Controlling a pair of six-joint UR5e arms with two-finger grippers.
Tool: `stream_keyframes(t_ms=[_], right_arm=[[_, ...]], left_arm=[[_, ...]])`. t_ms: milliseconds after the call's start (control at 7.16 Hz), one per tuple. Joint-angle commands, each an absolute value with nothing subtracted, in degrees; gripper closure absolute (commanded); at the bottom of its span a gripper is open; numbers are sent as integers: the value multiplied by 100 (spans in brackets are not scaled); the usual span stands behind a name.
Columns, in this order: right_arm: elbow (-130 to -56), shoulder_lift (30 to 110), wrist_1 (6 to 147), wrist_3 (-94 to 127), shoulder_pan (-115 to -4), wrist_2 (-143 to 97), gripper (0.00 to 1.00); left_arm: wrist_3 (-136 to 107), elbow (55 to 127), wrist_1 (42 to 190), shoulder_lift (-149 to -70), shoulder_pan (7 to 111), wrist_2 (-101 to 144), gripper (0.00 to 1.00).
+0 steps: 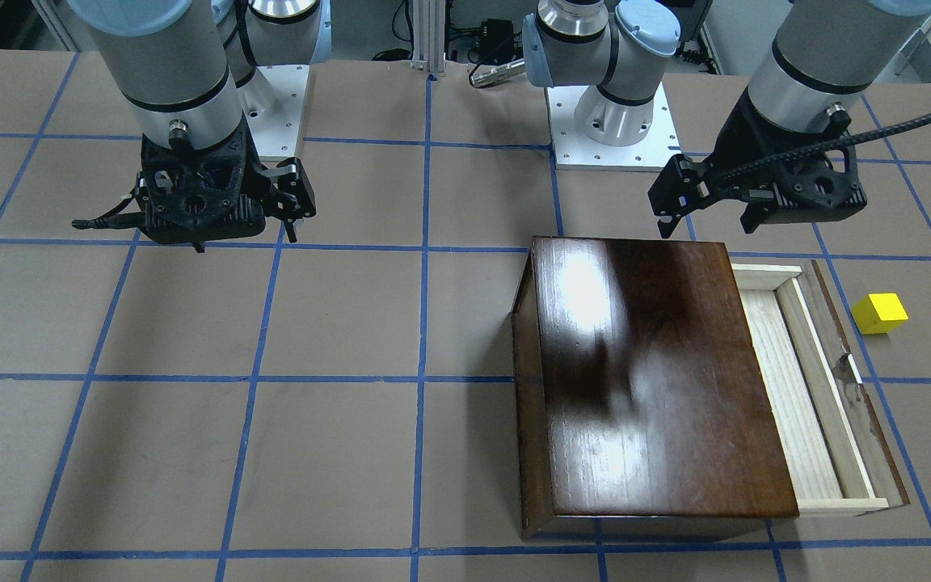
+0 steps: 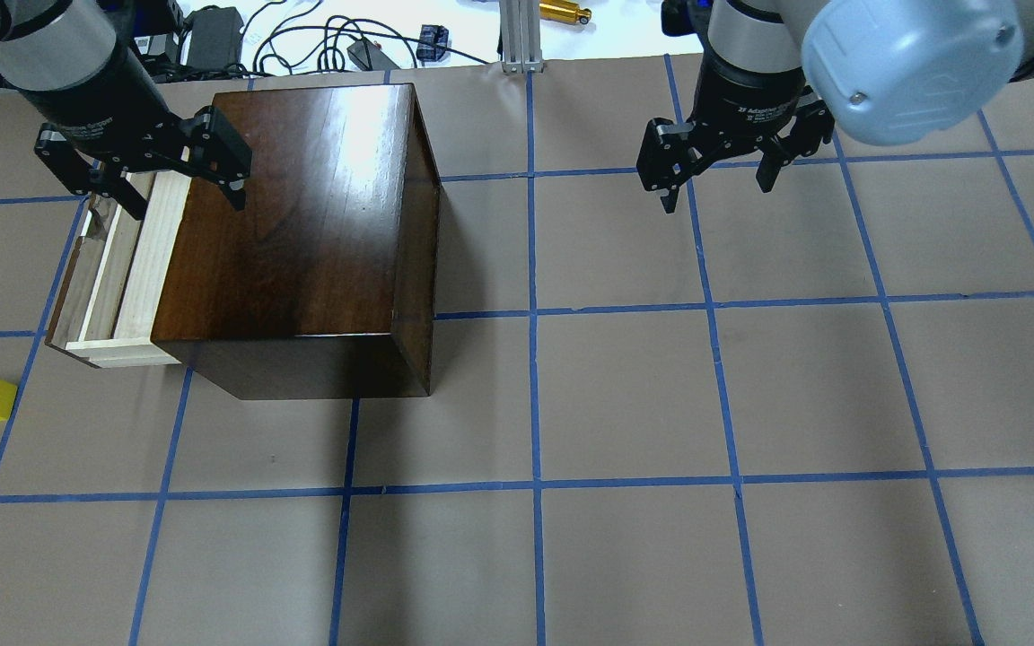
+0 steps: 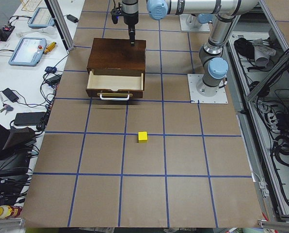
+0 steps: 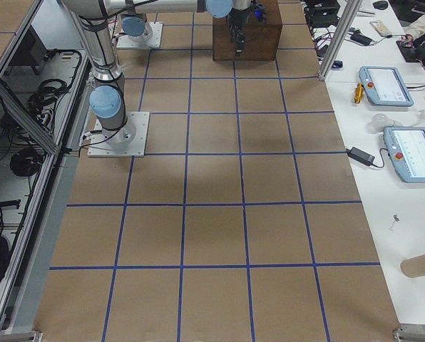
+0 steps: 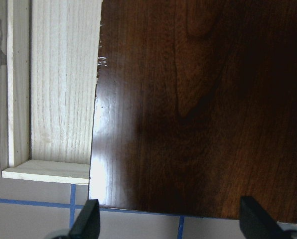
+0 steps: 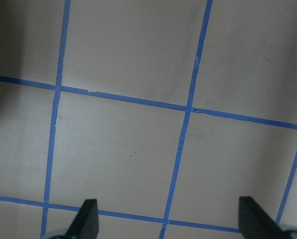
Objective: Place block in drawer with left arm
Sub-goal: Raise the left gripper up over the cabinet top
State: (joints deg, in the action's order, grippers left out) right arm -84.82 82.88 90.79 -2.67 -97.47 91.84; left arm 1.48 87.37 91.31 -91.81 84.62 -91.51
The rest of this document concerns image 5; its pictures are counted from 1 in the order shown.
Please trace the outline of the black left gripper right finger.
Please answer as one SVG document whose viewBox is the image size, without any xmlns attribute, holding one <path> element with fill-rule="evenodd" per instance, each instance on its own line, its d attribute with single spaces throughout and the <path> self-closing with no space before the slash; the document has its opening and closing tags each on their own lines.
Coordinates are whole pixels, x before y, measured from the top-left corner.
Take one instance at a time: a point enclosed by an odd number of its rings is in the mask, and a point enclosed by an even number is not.
<svg viewBox="0 0 297 239">
<path fill-rule="evenodd" d="M 240 199 L 239 226 L 246 239 L 291 239 L 251 196 Z"/>
</svg>

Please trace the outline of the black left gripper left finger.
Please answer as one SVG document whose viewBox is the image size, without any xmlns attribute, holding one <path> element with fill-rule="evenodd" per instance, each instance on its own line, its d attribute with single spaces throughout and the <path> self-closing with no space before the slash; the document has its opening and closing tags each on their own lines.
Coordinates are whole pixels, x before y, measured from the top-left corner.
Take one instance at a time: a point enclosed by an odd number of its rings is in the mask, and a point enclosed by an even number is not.
<svg viewBox="0 0 297 239">
<path fill-rule="evenodd" d="M 70 239 L 98 239 L 99 234 L 99 201 L 98 199 L 87 200 L 68 236 Z"/>
</svg>

